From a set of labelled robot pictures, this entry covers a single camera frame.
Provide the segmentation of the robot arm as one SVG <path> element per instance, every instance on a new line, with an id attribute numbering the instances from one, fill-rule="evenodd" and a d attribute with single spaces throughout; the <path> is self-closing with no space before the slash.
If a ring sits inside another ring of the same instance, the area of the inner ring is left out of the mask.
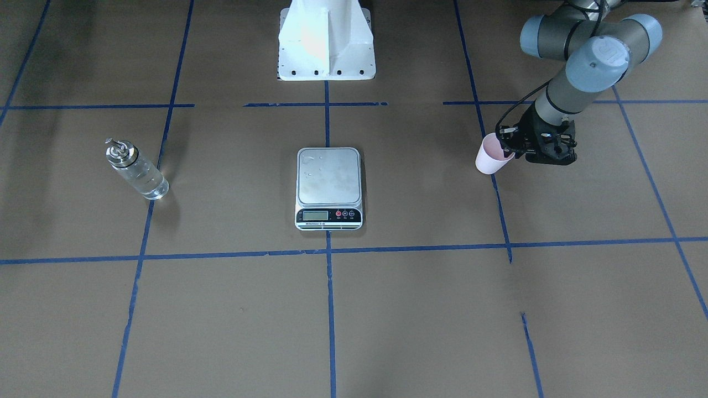
<path id="1" fill-rule="evenodd" d="M 569 165 L 576 161 L 576 117 L 649 58 L 663 28 L 647 14 L 605 21 L 618 1 L 564 1 L 553 13 L 529 18 L 520 33 L 524 53 L 563 61 L 563 68 L 537 88 L 518 123 L 497 123 L 504 157 Z"/>

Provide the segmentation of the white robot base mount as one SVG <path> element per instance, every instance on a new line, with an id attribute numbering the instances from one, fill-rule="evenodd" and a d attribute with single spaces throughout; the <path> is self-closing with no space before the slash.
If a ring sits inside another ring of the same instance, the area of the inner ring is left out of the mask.
<path id="1" fill-rule="evenodd" d="M 361 81 L 377 74 L 371 13 L 359 1 L 292 1 L 280 11 L 283 81 Z"/>

